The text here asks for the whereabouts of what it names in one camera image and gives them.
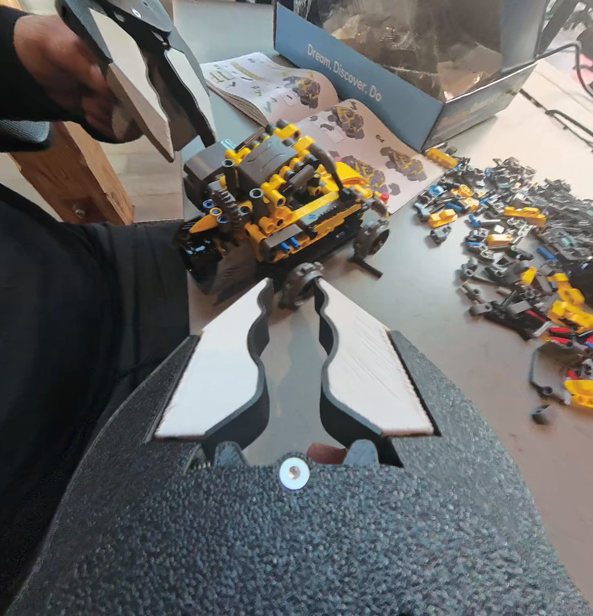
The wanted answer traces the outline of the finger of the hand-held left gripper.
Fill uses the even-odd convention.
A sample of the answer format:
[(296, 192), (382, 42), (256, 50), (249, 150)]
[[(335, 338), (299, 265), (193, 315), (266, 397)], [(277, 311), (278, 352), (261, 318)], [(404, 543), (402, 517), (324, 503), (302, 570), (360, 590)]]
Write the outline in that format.
[(110, 57), (106, 80), (121, 106), (113, 120), (115, 134), (124, 135), (128, 116), (162, 156), (173, 162), (169, 120), (148, 79), (146, 61), (137, 43), (110, 17), (95, 9), (91, 9), (91, 15)]
[(199, 137), (204, 147), (216, 142), (216, 129), (209, 91), (193, 52), (163, 49), (147, 55), (152, 86), (168, 117), (174, 150), (182, 150)]

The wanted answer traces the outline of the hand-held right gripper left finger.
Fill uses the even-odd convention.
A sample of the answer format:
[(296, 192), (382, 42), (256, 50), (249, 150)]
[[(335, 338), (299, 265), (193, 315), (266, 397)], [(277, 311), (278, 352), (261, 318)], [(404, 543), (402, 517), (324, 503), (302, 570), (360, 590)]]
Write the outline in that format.
[(265, 278), (203, 328), (154, 439), (196, 442), (213, 456), (223, 442), (244, 450), (264, 432), (270, 402), (261, 356), (273, 306), (274, 285)]

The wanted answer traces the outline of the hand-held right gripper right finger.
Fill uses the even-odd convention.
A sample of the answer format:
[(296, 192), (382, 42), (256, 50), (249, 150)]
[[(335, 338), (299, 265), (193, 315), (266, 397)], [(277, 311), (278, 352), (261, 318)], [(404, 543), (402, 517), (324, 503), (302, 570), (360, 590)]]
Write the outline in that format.
[(347, 449), (375, 447), (380, 464), (402, 466), (394, 439), (434, 436), (434, 418), (402, 357), (397, 332), (328, 281), (314, 286), (321, 371), (320, 419)]

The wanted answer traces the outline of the yellow toy brick vehicle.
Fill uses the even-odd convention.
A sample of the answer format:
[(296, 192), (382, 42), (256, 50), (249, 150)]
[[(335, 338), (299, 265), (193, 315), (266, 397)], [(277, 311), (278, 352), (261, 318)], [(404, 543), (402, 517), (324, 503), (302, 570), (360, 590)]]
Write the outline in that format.
[(200, 212), (176, 233), (195, 286), (218, 303), (270, 278), (277, 291), (297, 268), (312, 270), (348, 242), (366, 260), (390, 235), (387, 198), (282, 119), (239, 145), (220, 141), (223, 175)]

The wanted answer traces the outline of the person's left forearm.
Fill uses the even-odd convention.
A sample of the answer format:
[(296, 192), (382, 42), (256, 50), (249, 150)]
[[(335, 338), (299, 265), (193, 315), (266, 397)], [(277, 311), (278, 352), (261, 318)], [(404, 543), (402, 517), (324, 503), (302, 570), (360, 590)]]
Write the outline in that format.
[(77, 121), (54, 103), (25, 69), (14, 46), (16, 22), (23, 11), (0, 5), (0, 119), (15, 121)]

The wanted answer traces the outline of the grey desk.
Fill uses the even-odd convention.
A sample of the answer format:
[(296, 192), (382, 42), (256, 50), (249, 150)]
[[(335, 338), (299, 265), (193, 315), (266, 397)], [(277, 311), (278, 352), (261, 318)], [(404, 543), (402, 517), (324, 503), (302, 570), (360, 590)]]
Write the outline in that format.
[[(203, 64), (259, 50), (274, 56), (268, 5), (174, 1), (174, 20)], [(521, 94), (493, 119), (453, 140), (482, 168), (493, 158), (516, 157), (540, 179), (564, 179), (578, 196), (593, 199), (593, 154)], [(400, 331), (480, 409), (514, 458), (567, 573), (593, 608), (593, 414), (567, 406), (550, 409), (550, 424), (530, 418), (540, 402), (528, 384), (531, 347), (518, 335), (470, 318), (458, 291), (457, 269), (466, 224), (454, 226), (440, 246), (409, 207), (391, 216), (391, 236), (370, 262), (371, 278), (346, 262), (328, 261), (327, 278), (340, 292), (391, 329)], [(335, 442), (318, 415), (317, 371), (325, 357), (312, 303), (296, 312), (275, 309), (263, 354), (271, 419), (246, 450), (268, 464), (313, 442)]]
[(554, 125), (593, 153), (593, 98), (580, 85), (572, 65), (572, 58), (562, 60), (562, 68), (549, 58), (539, 60), (521, 92)]

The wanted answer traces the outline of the wooden desk leg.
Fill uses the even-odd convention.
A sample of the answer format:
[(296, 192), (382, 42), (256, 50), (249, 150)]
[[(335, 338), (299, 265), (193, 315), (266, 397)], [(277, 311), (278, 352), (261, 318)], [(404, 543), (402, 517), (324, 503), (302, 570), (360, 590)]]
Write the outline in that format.
[(65, 222), (128, 226), (134, 207), (99, 142), (71, 122), (52, 125), (44, 151), (11, 153), (29, 181)]

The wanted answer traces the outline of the person's left hand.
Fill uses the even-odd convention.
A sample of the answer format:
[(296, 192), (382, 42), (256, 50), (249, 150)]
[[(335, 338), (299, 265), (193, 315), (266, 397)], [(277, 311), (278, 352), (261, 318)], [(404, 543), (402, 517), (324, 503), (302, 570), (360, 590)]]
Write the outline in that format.
[(20, 17), (13, 44), (48, 99), (102, 137), (124, 142), (113, 130), (117, 98), (88, 45), (59, 16)]

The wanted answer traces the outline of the building instruction booklet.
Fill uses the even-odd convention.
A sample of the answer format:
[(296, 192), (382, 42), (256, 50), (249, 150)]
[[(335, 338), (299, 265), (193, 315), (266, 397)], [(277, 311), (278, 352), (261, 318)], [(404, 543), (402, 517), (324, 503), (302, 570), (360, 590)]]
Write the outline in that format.
[(201, 66), (208, 87), (265, 126), (282, 119), (312, 137), (336, 161), (387, 195), (390, 214), (446, 172), (401, 142), (362, 102), (340, 100), (331, 82), (312, 70), (275, 63), (261, 52)]

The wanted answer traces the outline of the person's dark clothed body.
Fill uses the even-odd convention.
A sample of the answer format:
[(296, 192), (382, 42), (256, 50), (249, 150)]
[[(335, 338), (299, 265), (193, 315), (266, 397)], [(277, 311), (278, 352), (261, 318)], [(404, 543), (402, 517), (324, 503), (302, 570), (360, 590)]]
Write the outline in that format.
[(180, 224), (58, 222), (0, 184), (0, 614), (88, 442), (189, 334)]

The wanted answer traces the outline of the pile of loose brick parts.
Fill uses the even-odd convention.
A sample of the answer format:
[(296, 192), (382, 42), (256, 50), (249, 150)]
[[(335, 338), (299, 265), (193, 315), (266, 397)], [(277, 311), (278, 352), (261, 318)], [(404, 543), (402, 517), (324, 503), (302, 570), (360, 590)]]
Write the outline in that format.
[(445, 173), (413, 207), (431, 246), (465, 224), (457, 274), (470, 316), (539, 341), (528, 382), (544, 404), (533, 422), (548, 422), (551, 403), (593, 414), (593, 200), (562, 179), (535, 181), (515, 157), (482, 169), (445, 143), (425, 157)]

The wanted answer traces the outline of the blue cardboard kit box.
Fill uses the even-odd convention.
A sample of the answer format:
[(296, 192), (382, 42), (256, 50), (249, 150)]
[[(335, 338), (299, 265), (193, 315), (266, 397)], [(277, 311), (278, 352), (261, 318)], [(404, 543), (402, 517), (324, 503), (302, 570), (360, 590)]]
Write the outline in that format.
[(492, 118), (536, 65), (547, 1), (274, 1), (274, 49), (423, 151)]

